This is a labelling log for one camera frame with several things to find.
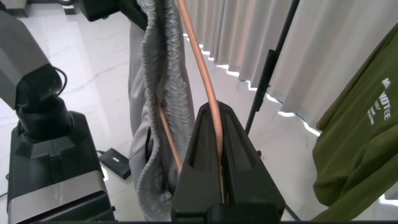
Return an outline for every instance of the white tile floor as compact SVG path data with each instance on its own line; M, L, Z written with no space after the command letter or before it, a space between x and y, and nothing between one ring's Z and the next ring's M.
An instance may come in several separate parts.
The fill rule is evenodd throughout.
M122 14L88 22L82 14L66 16L56 4L34 4L29 18L21 18L51 63L68 75L62 94L68 109L84 113L97 150L113 147L127 156L132 140L129 127L127 76L129 71L129 21ZM185 47L191 83L201 78L192 50ZM218 99L230 105L246 124L254 91L226 70L207 63ZM206 102L203 85L192 85L195 111ZM249 137L258 150L286 202L304 220L325 209L312 191L315 167L311 150L316 136L300 119L278 114L280 105L265 100ZM0 100L0 194L7 191L11 130L15 113ZM107 172L106 186L119 220L143 220L131 179ZM376 202L358 219L397 219L395 205ZM6 197L0 198L0 223L6 223ZM285 212L283 220L292 220Z

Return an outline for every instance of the green shirt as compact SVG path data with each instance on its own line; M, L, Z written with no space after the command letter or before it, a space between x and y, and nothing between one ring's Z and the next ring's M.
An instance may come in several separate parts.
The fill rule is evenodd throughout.
M314 220L352 220L398 181L398 24L319 120Z

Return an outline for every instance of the white curtain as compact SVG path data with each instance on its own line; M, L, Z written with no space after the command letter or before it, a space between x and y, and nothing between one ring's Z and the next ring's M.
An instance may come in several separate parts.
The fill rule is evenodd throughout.
M240 80L259 83L291 0L187 0L203 51ZM398 22L395 0L301 0L268 92L315 126Z

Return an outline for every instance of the gray garment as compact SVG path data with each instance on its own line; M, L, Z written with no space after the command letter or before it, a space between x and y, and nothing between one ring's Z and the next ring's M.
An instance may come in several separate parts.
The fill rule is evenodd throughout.
M130 120L133 134L129 164L139 204L148 221L170 220L178 170L156 102L161 101L180 154L185 157L195 123L185 68L182 23L174 0L138 0L147 14L144 32L131 25L129 74ZM145 141L152 131L152 154L145 160Z

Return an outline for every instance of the black power adapter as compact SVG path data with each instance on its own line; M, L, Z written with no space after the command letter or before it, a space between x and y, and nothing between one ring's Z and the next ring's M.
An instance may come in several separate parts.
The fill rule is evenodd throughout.
M99 161L124 180L131 175L129 159L112 148L104 152Z

